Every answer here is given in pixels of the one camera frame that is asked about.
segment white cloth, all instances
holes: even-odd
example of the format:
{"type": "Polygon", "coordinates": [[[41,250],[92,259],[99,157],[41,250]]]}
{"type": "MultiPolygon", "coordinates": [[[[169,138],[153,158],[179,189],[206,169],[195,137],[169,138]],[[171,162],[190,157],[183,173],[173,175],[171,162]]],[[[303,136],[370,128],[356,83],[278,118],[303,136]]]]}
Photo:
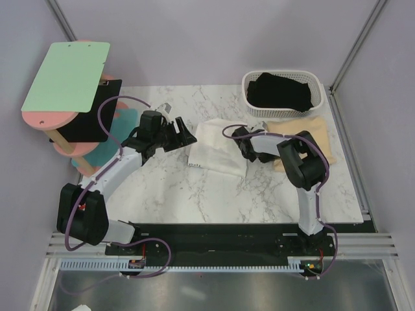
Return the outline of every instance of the white cloth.
{"type": "MultiPolygon", "coordinates": [[[[188,164],[192,167],[207,168],[216,172],[245,177],[246,159],[232,139],[225,138],[222,130],[239,121],[213,119],[199,123],[195,136],[197,143],[190,146],[188,164]]],[[[226,130],[231,135],[236,128],[226,130]]]]}
{"type": "Polygon", "coordinates": [[[90,308],[86,305],[80,305],[77,308],[73,309],[72,311],[91,311],[90,308]]]}

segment tan fabric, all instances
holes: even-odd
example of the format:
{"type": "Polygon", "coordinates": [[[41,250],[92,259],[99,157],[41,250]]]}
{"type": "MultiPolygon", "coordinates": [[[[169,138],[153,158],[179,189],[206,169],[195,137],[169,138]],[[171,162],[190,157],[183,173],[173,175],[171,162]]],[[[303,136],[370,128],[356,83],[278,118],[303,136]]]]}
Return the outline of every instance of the tan fabric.
{"type": "MultiPolygon", "coordinates": [[[[336,163],[336,159],[331,154],[326,120],[322,117],[301,118],[285,122],[268,122],[267,130],[270,133],[287,135],[295,135],[304,130],[308,131],[313,136],[321,151],[323,151],[329,164],[336,163]]],[[[280,159],[274,161],[274,170],[284,172],[284,166],[280,159]]]]}

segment lavender wall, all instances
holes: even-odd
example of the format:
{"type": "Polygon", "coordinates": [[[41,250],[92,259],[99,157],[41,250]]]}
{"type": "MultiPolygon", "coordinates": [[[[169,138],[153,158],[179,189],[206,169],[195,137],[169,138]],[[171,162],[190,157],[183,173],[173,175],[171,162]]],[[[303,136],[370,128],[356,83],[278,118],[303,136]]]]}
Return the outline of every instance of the lavender wall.
{"type": "Polygon", "coordinates": [[[126,86],[239,84],[255,69],[333,82],[376,0],[57,0],[78,38],[112,44],[126,86]]]}
{"type": "Polygon", "coordinates": [[[20,108],[54,41],[65,41],[43,0],[0,10],[0,303],[28,310],[56,221],[58,196],[75,172],[20,108]]]}
{"type": "Polygon", "coordinates": [[[415,2],[389,1],[338,89],[376,224],[415,292],[415,2]]]}

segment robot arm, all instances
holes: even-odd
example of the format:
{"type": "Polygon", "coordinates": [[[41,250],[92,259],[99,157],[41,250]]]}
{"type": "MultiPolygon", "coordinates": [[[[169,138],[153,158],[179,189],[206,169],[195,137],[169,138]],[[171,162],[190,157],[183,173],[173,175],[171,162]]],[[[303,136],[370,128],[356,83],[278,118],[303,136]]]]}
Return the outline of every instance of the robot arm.
{"type": "MultiPolygon", "coordinates": [[[[234,131],[233,137],[249,134],[248,130],[240,127],[234,131]]],[[[315,146],[313,136],[303,131],[301,136],[315,146]]],[[[262,163],[273,161],[280,157],[289,181],[297,188],[300,219],[298,225],[307,235],[313,236],[321,230],[323,225],[318,221],[316,214],[316,188],[326,175],[322,159],[299,139],[276,137],[271,135],[254,136],[245,139],[235,139],[242,155],[254,162],[259,159],[262,163]]]]}
{"type": "Polygon", "coordinates": [[[131,224],[108,219],[105,203],[118,186],[152,157],[157,148],[165,152],[196,142],[182,118],[176,118],[178,132],[173,122],[168,122],[158,111],[144,111],[140,125],[134,128],[122,143],[123,154],[116,154],[98,172],[79,185],[68,183],[60,193],[57,229],[65,233],[75,202],[81,192],[94,182],[82,198],[70,228],[70,236],[91,245],[102,241],[129,243],[135,228],[131,224]],[[118,161],[103,177],[97,178],[111,163],[118,161]]]}

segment green board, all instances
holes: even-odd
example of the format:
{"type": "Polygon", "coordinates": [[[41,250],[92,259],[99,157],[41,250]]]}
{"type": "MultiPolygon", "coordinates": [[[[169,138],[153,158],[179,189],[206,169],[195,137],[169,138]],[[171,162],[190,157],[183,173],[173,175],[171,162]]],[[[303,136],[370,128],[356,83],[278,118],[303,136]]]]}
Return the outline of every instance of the green board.
{"type": "Polygon", "coordinates": [[[21,110],[91,110],[109,50],[106,42],[53,43],[21,110]]]}

